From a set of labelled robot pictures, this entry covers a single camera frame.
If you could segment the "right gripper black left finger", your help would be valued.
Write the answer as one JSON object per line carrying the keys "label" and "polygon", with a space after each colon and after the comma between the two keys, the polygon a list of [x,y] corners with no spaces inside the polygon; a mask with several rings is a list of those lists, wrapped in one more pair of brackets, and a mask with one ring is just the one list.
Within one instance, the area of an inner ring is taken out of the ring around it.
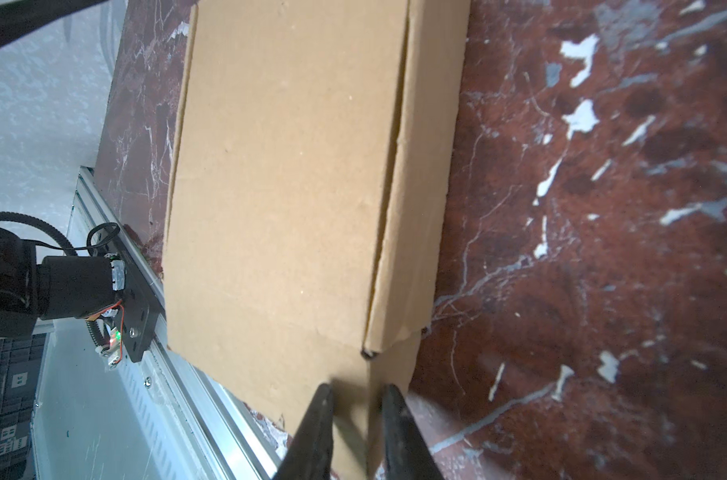
{"label": "right gripper black left finger", "polygon": [[332,387],[321,383],[273,480],[329,480],[333,456]]}

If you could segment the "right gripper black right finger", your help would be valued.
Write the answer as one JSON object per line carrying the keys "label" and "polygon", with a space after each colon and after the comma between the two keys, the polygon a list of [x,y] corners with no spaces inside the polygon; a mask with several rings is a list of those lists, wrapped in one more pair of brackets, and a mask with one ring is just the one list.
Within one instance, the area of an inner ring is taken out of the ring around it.
{"label": "right gripper black right finger", "polygon": [[381,413],[385,440],[385,478],[443,480],[443,474],[396,385],[387,384],[383,388]]}

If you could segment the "brown cardboard box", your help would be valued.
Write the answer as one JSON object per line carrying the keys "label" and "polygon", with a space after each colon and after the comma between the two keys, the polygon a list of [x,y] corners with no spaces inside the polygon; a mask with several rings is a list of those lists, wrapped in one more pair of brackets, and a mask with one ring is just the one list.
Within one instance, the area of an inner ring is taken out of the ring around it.
{"label": "brown cardboard box", "polygon": [[371,479],[431,322],[466,1],[201,1],[165,228],[167,344]]}

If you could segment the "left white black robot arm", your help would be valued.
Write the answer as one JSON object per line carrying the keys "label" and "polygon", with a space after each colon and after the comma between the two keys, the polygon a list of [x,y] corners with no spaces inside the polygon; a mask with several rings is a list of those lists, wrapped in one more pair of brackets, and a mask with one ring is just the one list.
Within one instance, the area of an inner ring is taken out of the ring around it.
{"label": "left white black robot arm", "polygon": [[[46,234],[55,255],[38,260],[41,241],[22,239],[1,228],[3,222]],[[108,344],[95,321],[103,312],[121,307],[126,267],[122,257],[106,250],[118,237],[119,225],[106,222],[97,229],[107,232],[101,242],[76,248],[39,218],[0,211],[0,338],[31,336],[39,320],[80,318],[96,345]]]}

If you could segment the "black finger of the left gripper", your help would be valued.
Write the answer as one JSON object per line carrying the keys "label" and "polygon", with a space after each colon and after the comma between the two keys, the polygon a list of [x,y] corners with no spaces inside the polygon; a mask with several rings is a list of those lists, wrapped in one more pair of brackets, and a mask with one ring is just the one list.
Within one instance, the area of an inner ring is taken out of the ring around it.
{"label": "black finger of the left gripper", "polygon": [[0,48],[104,0],[22,0],[0,4]]}

